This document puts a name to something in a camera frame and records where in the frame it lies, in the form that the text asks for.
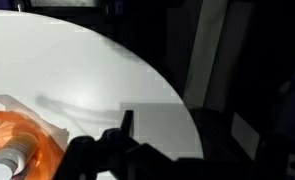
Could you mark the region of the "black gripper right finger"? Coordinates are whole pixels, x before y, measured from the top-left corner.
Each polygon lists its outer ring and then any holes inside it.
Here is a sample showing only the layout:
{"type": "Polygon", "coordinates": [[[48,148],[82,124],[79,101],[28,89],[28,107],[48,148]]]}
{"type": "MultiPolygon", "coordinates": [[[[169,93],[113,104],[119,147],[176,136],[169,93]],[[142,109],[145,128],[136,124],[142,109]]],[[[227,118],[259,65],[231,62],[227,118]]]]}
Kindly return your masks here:
{"type": "Polygon", "coordinates": [[[126,110],[118,128],[107,129],[101,137],[102,151],[107,156],[127,154],[140,144],[133,139],[134,111],[126,110]]]}

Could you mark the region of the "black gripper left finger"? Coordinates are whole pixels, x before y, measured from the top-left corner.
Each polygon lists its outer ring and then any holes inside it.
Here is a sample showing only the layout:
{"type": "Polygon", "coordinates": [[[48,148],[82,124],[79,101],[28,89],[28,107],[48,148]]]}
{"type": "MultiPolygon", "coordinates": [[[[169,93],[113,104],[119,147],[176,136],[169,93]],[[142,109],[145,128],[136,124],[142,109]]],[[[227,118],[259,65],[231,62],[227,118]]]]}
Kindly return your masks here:
{"type": "Polygon", "coordinates": [[[54,174],[53,180],[96,180],[97,168],[93,161],[95,140],[90,136],[72,139],[54,174]]]}

